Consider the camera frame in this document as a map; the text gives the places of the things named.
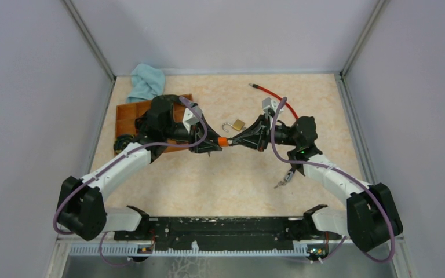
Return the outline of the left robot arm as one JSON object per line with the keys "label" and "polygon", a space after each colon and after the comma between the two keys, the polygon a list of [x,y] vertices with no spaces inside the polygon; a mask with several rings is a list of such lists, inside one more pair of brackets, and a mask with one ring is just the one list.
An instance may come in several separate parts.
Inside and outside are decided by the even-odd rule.
{"label": "left robot arm", "polygon": [[131,175],[149,166],[167,148],[186,148],[193,153],[221,151],[228,139],[205,121],[200,106],[177,95],[153,98],[136,120],[136,135],[124,150],[97,170],[81,178],[68,177],[61,185],[53,229],[60,235],[95,239],[106,232],[127,231],[145,239],[151,225],[140,209],[107,208],[105,200]]}

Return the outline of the brass padlock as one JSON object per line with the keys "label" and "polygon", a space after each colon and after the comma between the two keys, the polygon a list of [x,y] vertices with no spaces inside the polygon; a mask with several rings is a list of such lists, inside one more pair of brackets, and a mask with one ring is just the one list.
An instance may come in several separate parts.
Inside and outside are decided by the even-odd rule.
{"label": "brass padlock", "polygon": [[221,125],[221,128],[226,131],[229,132],[229,130],[227,129],[227,126],[231,127],[232,129],[236,130],[236,131],[242,131],[245,129],[245,122],[237,119],[235,120],[233,123],[228,123],[225,122]]}

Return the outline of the orange black padlock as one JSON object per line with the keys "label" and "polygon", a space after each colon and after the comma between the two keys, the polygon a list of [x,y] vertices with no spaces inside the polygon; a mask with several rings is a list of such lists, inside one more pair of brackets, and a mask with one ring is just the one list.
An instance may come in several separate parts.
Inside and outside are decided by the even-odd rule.
{"label": "orange black padlock", "polygon": [[224,147],[230,147],[232,145],[232,141],[229,140],[226,137],[219,137],[217,139],[217,143],[220,147],[224,148]]}

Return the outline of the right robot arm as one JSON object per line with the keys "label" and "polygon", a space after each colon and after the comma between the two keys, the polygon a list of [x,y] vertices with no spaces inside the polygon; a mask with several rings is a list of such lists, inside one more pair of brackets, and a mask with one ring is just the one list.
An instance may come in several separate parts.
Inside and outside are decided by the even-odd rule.
{"label": "right robot arm", "polygon": [[270,116],[260,115],[246,130],[232,137],[232,145],[264,151],[276,145],[289,145],[285,163],[294,171],[315,180],[346,207],[335,210],[318,205],[304,213],[303,231],[311,239],[324,232],[350,238],[363,252],[378,247],[403,233],[403,223],[390,189],[378,183],[371,185],[335,166],[316,146],[315,119],[298,118],[290,127]]}

